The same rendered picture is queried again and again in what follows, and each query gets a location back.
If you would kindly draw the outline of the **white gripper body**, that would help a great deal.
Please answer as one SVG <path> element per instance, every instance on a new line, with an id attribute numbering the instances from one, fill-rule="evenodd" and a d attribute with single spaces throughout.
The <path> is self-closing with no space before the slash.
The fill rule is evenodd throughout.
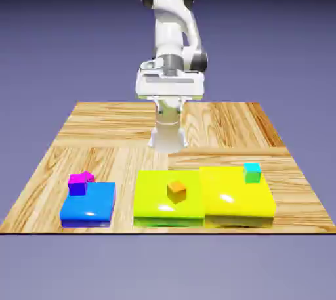
<path id="1" fill-rule="evenodd" d="M 201 99 L 204 94 L 204 74 L 177 70 L 176 76 L 168 76 L 163 74 L 162 69 L 139 69 L 135 91 L 140 98 L 175 96 Z"/>

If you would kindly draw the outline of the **small orange cube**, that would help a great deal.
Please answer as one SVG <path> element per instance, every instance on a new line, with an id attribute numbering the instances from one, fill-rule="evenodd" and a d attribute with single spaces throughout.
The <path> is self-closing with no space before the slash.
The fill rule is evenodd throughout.
<path id="1" fill-rule="evenodd" d="M 174 203 L 180 203 L 186 199 L 187 188 L 181 181 L 173 181 L 167 185 L 167 196 Z"/>

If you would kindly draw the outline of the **small cyan cube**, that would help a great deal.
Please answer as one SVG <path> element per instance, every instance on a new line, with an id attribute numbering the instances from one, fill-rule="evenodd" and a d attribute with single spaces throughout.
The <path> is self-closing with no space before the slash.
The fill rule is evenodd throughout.
<path id="1" fill-rule="evenodd" d="M 261 180 L 261 167 L 258 163 L 245 163 L 243 165 L 244 181 L 247 184 L 257 184 Z"/>

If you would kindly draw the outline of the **large lime green box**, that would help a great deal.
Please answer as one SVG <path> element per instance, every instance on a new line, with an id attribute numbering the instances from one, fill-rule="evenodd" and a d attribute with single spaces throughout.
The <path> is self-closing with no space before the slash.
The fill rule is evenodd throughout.
<path id="1" fill-rule="evenodd" d="M 174 197 L 168 185 L 179 181 L 185 199 Z M 133 200 L 133 225 L 137 227 L 202 227 L 203 206 L 198 170 L 142 170 L 138 172 Z"/>

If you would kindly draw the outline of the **large yellow box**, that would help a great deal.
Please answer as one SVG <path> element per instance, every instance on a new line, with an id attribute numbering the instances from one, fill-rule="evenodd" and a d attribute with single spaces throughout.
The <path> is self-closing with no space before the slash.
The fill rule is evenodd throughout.
<path id="1" fill-rule="evenodd" d="M 272 226 L 276 202 L 263 172 L 257 184 L 245 183 L 243 166 L 201 167 L 199 174 L 207 228 Z"/>

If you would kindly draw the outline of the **large blue box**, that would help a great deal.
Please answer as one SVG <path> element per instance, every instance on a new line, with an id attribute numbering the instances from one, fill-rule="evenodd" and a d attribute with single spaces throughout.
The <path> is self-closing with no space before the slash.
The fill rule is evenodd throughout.
<path id="1" fill-rule="evenodd" d="M 116 202 L 114 182 L 90 182 L 83 196 L 68 194 L 60 210 L 63 228 L 109 227 Z"/>

